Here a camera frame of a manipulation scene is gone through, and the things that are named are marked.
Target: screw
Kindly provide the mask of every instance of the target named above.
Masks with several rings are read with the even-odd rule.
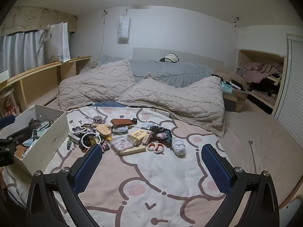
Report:
[[[40,175],[41,175],[41,171],[36,171],[36,172],[34,173],[34,175],[35,175],[36,177],[40,176]]]
[[[237,173],[242,173],[243,172],[243,168],[241,168],[239,166],[235,167],[235,170],[236,170]]]
[[[270,173],[269,173],[268,171],[264,171],[264,172],[263,172],[263,175],[264,175],[265,177],[269,177],[269,176],[270,176]]]
[[[69,172],[69,167],[63,167],[62,169],[61,169],[61,171],[63,172],[63,173],[67,173],[67,172]]]

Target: hat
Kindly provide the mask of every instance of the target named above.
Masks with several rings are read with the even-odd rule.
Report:
[[[176,62],[179,61],[179,58],[175,54],[168,54],[164,58],[160,59],[159,61],[161,61],[161,62],[173,62],[173,63],[176,63]]]

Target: white paper bag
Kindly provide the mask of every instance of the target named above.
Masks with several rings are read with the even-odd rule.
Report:
[[[67,22],[49,24],[47,27],[49,29],[45,32],[44,41],[47,44],[48,62],[70,60]]]
[[[118,29],[118,38],[122,40],[129,39],[128,35],[129,28],[129,16],[127,15],[127,11],[125,15],[120,16],[119,19],[119,29]]]

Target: brown leather case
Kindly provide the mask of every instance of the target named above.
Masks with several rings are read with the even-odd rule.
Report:
[[[134,123],[130,119],[112,119],[111,123],[114,125],[115,128],[134,125]]]

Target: pile of small items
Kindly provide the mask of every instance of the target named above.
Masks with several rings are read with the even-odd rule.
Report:
[[[33,130],[33,134],[30,139],[23,142],[21,145],[16,147],[15,156],[22,159],[29,150],[35,145],[37,140],[48,130],[48,128],[53,124],[51,120],[46,120],[41,122],[40,120],[31,119],[28,123],[29,128]]]
[[[172,133],[169,129],[166,129],[157,124],[144,122],[141,129],[136,130],[130,134],[128,130],[137,124],[137,119],[112,119],[112,125],[102,124],[102,118],[96,116],[93,118],[93,123],[86,123],[81,126],[73,128],[72,132],[69,133],[69,141],[67,149],[69,150],[72,142],[79,145],[82,152],[86,152],[93,144],[101,144],[103,152],[109,150],[110,143],[120,155],[134,154],[142,151],[146,151],[146,147],[149,151],[159,154],[164,151],[164,145],[172,147],[174,149],[174,140]],[[177,155],[183,155],[185,153],[185,145],[181,141],[177,141],[178,151]]]

